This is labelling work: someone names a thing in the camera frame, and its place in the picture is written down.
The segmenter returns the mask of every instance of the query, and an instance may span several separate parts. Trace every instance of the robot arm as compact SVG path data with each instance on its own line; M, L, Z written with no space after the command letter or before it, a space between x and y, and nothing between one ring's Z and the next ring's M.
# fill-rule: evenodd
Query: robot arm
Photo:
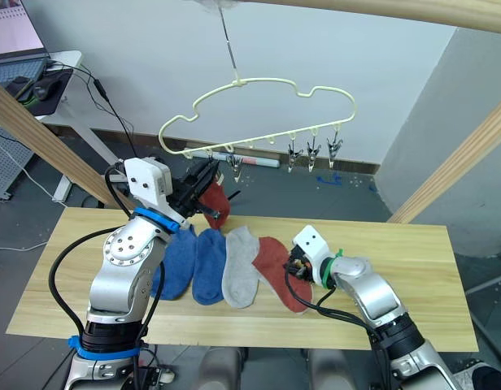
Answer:
M325 288L343 289L357 304L364 321L385 349L392 375L404 390L461 390L428 340L419 333L392 287L378 275L367 258L339 257L325 239L307 225L294 239L290 260L298 260L298 277Z
M165 249L172 235L189 225L191 215L217 214L198 200L214 180L217 162L199 163L180 180L152 158L131 158L124 168L130 192L144 207L135 209L130 220L104 242L85 330L70 340L76 354L65 390L132 388L129 375L140 351L142 319ZM146 382L135 388L146 388Z

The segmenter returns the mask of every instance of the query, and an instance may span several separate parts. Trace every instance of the wooden table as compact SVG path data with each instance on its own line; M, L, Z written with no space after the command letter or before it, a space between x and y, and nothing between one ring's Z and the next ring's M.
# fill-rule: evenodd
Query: wooden table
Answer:
M72 321L50 295L50 266L75 239L125 221L125 215L118 210L67 208L24 290L7 333L56 338L75 334ZM201 215L191 222L197 234L207 228ZM347 256L370 257L438 351L477 351L464 290L443 226L231 216L223 231L247 225L255 236L276 237L290 249L292 238L308 223L331 249L344 248ZM89 288L102 264L104 238L97 237L78 247L59 268L59 291L83 322ZM314 287L314 298L323 293L322 288ZM357 313L343 292L334 293L327 306ZM240 310L224 301L199 305L190 291L177 301L161 301L145 340L171 345L369 349L362 329L311 310L293 314L263 284L259 285L255 303Z

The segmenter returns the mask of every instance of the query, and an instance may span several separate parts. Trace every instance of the blue tape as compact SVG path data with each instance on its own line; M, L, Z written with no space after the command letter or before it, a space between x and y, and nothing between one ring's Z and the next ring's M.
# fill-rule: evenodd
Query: blue tape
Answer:
M133 356L138 356L140 354L140 348L128 349L126 351L110 352L110 353L96 353L86 351L81 346L81 340L79 336L72 336L68 339L68 345L75 348L77 354L86 360L115 360L115 359L125 359Z
M167 219L167 218L163 217L162 215L157 214L151 210L137 207L133 212L135 212L139 215L143 215L143 216L151 219L152 221L155 221L156 223L159 223L160 225L167 228L168 230L170 230L173 233L176 233L176 232L178 232L178 230L180 230L180 225L177 222L171 221L170 219Z

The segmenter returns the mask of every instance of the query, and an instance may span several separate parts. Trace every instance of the metal clip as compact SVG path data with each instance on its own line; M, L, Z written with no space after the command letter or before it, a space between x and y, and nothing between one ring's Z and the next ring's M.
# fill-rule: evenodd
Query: metal clip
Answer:
M342 146L342 140L339 140L338 142L338 130L336 130L335 134L333 135L333 141L330 142L329 139L327 138L326 143L329 147L329 166L330 169L332 169L333 160L338 155L338 151L341 149Z
M312 172L314 169L314 165L316 165L317 154L321 149L321 145L315 147L316 144L316 136L312 138L312 147L310 147L310 142L307 142L307 153L308 153L308 171Z
M237 183L240 181L240 176L242 175L242 158L235 157L234 153L231 153L227 155L225 159L227 160L227 164L233 170L234 181Z
M294 168L294 164L298 157L303 154L303 149L299 152L294 152L294 139L292 140L292 146L289 144L289 173L292 172L292 168Z

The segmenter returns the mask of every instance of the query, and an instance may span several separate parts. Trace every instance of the gray sock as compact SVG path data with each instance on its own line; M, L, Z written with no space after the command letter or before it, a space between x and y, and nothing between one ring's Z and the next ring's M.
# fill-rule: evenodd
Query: gray sock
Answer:
M225 241L227 260L221 289L230 306L241 309L252 304L258 291L259 273L252 265L259 252L259 240L247 226L233 229Z

